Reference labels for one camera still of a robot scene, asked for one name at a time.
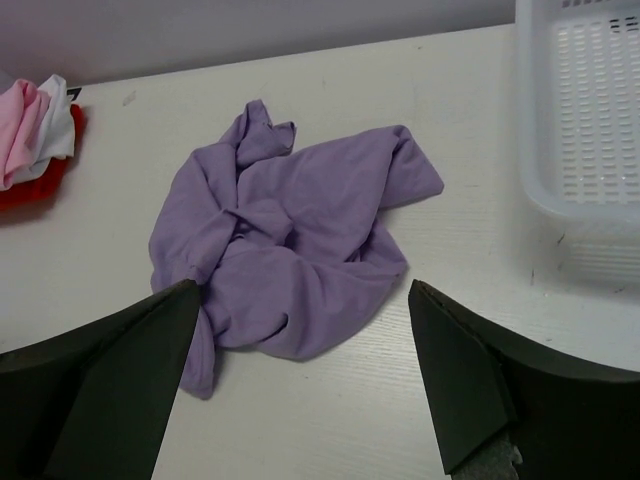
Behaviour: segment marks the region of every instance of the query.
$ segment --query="gray wall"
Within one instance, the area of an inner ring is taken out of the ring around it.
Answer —
[[[515,0],[6,0],[0,69],[89,83],[513,21]]]

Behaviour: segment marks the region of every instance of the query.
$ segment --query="crumpled purple fabric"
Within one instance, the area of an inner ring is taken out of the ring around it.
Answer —
[[[180,384],[200,398],[216,347],[307,359],[360,330],[407,269],[378,211],[444,188],[405,127],[290,154],[295,132],[247,104],[180,168],[151,235],[153,291],[201,285]]]

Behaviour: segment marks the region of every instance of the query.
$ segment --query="white table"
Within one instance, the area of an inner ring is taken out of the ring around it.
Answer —
[[[150,293],[147,242],[176,170],[247,101],[295,121],[296,148],[403,123],[446,188],[385,217],[411,264],[402,286],[316,360],[228,354],[210,401],[178,394],[154,479],[445,478],[409,324],[412,278],[562,351],[640,369],[637,292],[564,277],[557,235],[523,198],[514,83],[505,26],[85,87],[90,123],[57,203],[0,217],[0,351]]]

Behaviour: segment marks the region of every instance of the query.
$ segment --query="laundry basket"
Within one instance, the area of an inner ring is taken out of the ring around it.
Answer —
[[[640,0],[517,0],[524,189],[580,275],[640,282]]]

